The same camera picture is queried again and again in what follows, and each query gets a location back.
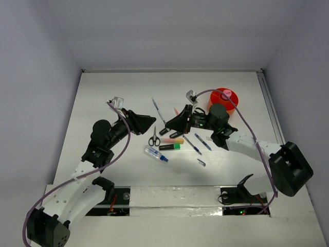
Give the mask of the blue gel pen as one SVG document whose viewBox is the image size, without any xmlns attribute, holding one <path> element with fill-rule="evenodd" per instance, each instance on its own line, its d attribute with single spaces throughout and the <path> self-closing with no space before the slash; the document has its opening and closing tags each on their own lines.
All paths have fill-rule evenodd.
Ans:
<svg viewBox="0 0 329 247">
<path fill-rule="evenodd" d="M 158 113 L 158 115 L 159 115 L 161 121 L 163 122 L 164 125 L 166 125 L 167 122 L 165 121 L 165 118 L 163 117 L 163 115 L 162 115 L 162 113 L 161 113 L 161 111 L 160 111 L 160 108 L 159 108 L 159 106 L 157 105 L 155 99 L 154 99 L 154 98 L 151 98 L 151 100 L 152 100 L 152 103 L 153 103 L 154 107 L 156 108 L 156 111 L 157 111 L 157 113 Z"/>
<path fill-rule="evenodd" d="M 197 134 L 194 133 L 194 136 L 209 150 L 212 151 L 211 147 Z"/>
</svg>

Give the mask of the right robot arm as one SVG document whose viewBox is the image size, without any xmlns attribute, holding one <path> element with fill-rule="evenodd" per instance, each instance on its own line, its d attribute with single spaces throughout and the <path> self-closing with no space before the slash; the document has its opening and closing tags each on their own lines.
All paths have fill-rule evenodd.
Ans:
<svg viewBox="0 0 329 247">
<path fill-rule="evenodd" d="M 243 154 L 259 161 L 265 173 L 258 178 L 247 175 L 236 195 L 243 201 L 250 201 L 255 195 L 280 192 L 293 197 L 314 175 L 308 161 L 299 147 L 287 142 L 283 145 L 257 140 L 229 123 L 230 115 L 223 105 L 214 104 L 208 114 L 194 113 L 191 105 L 166 123 L 166 128 L 187 134 L 191 128 L 212 131 L 211 139 L 217 147 Z"/>
</svg>

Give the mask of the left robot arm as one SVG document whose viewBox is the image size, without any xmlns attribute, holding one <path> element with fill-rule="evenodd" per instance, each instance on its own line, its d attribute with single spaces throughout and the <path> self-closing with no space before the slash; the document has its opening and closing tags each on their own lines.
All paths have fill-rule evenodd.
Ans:
<svg viewBox="0 0 329 247">
<path fill-rule="evenodd" d="M 102 177 L 102 172 L 119 159 L 112 148 L 125 137 L 144 134 L 156 121 L 155 117 L 139 115 L 122 109 L 114 124 L 102 119 L 94 123 L 90 142 L 70 179 L 50 190 L 28 212 L 23 225 L 23 242 L 39 246 L 64 246 L 74 223 L 95 205 L 112 203 L 115 185 Z"/>
</svg>

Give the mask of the purple cap highlighter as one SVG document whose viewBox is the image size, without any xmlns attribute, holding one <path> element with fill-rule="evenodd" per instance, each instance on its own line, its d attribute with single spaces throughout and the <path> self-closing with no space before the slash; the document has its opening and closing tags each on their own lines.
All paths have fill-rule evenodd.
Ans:
<svg viewBox="0 0 329 247">
<path fill-rule="evenodd" d="M 169 138 L 178 138 L 179 136 L 181 136 L 181 133 L 180 132 L 174 132 L 173 134 L 169 135 Z"/>
</svg>

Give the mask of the orange cap highlighter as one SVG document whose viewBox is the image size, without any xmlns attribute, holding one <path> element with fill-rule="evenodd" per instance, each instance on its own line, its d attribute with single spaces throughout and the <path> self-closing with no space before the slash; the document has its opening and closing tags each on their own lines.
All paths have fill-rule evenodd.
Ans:
<svg viewBox="0 0 329 247">
<path fill-rule="evenodd" d="M 170 129 L 168 129 L 168 128 L 163 128 L 161 131 L 159 131 L 159 135 L 160 135 L 160 136 L 163 136 L 163 135 L 165 135 L 166 133 L 168 133 L 169 130 L 170 130 Z"/>
</svg>

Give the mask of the green cap highlighter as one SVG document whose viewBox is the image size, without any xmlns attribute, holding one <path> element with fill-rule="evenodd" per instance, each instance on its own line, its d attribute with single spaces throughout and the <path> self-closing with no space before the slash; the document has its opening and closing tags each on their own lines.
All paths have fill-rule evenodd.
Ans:
<svg viewBox="0 0 329 247">
<path fill-rule="evenodd" d="M 159 146 L 160 151 L 179 150 L 180 144 L 167 144 Z"/>
</svg>

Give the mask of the yellow cap translucent highlighter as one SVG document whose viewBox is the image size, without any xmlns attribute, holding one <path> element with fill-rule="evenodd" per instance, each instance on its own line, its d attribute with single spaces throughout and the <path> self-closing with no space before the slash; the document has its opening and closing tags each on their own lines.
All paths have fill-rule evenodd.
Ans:
<svg viewBox="0 0 329 247">
<path fill-rule="evenodd" d="M 185 142 L 183 138 L 161 138 L 160 141 L 165 144 L 184 144 Z"/>
</svg>

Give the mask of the blue grip ballpoint pen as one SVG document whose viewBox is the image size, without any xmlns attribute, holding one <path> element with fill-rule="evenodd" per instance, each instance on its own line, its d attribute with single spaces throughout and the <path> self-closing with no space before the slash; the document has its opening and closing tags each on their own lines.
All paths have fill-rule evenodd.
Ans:
<svg viewBox="0 0 329 247">
<path fill-rule="evenodd" d="M 200 150 L 194 144 L 192 144 L 192 142 L 185 135 L 183 135 L 182 137 L 199 155 L 202 155 Z"/>
</svg>

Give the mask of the blue cap glue bottle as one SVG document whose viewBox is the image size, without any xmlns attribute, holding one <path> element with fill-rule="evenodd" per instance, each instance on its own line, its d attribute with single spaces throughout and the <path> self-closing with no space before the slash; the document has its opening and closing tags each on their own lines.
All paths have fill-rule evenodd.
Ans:
<svg viewBox="0 0 329 247">
<path fill-rule="evenodd" d="M 160 162 L 165 162 L 167 163 L 169 160 L 161 153 L 159 152 L 158 150 L 154 149 L 153 147 L 147 145 L 145 148 L 144 148 L 144 153 L 157 160 L 157 161 L 160 161 Z"/>
</svg>

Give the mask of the orange round organizer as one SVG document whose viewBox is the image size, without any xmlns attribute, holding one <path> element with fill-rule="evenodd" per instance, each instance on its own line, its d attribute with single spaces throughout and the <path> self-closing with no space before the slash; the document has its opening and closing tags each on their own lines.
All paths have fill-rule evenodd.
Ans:
<svg viewBox="0 0 329 247">
<path fill-rule="evenodd" d="M 225 89 L 227 89 L 227 88 L 222 87 L 222 88 L 218 88 L 217 90 L 223 92 L 223 90 L 225 90 Z M 237 94 L 234 91 L 232 91 L 232 95 L 231 95 L 230 100 L 236 106 L 238 106 L 239 98 L 238 98 Z M 226 108 L 226 111 L 229 115 L 232 115 L 235 111 L 235 107 L 232 105 L 232 103 L 225 96 L 223 96 L 221 93 L 219 93 L 217 91 L 213 91 L 211 93 L 210 97 L 209 97 L 208 110 L 210 109 L 210 107 L 213 104 L 216 104 L 216 103 L 223 105 Z"/>
</svg>

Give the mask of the blue pen cap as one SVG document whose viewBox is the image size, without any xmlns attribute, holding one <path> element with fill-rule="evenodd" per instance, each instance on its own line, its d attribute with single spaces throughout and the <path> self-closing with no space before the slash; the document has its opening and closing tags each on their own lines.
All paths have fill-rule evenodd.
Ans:
<svg viewBox="0 0 329 247">
<path fill-rule="evenodd" d="M 198 160 L 198 162 L 199 162 L 199 164 L 201 164 L 202 166 L 206 166 L 206 163 L 205 162 L 203 162 L 202 160 L 200 160 L 200 159 L 197 159 Z"/>
</svg>

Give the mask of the black handled scissors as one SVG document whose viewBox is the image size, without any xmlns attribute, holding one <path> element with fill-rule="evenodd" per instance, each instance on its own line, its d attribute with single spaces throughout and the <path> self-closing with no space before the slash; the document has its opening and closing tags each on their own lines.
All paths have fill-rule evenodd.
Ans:
<svg viewBox="0 0 329 247">
<path fill-rule="evenodd" d="M 161 140 L 156 134 L 156 126 L 155 126 L 154 130 L 153 130 L 153 135 L 149 138 L 148 144 L 150 146 L 158 147 L 160 145 L 160 143 L 161 143 Z"/>
</svg>

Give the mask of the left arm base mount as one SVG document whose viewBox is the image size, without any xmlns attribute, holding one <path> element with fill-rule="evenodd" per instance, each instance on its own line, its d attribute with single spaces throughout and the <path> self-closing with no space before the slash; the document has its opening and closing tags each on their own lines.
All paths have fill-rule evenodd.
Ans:
<svg viewBox="0 0 329 247">
<path fill-rule="evenodd" d="M 97 204 L 86 216 L 129 216 L 130 193 L 130 187 L 116 187 L 112 201 Z"/>
</svg>

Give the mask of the aluminium side rail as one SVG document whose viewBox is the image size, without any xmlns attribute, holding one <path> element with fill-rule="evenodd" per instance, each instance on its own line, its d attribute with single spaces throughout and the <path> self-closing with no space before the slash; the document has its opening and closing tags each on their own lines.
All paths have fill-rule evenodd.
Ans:
<svg viewBox="0 0 329 247">
<path fill-rule="evenodd" d="M 282 185 L 294 177 L 292 158 L 289 157 L 286 143 L 276 115 L 263 72 L 256 72 L 257 79 L 257 144 L 270 173 L 271 181 L 276 186 Z"/>
</svg>

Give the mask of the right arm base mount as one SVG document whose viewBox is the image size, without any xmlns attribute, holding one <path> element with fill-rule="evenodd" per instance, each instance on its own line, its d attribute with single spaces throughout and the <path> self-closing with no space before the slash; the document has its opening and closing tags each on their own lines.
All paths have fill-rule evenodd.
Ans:
<svg viewBox="0 0 329 247">
<path fill-rule="evenodd" d="M 247 175 L 236 186 L 220 189 L 217 200 L 223 206 L 224 216 L 257 215 L 267 206 L 266 196 L 253 196 L 245 188 L 245 183 L 251 176 L 253 174 Z"/>
</svg>

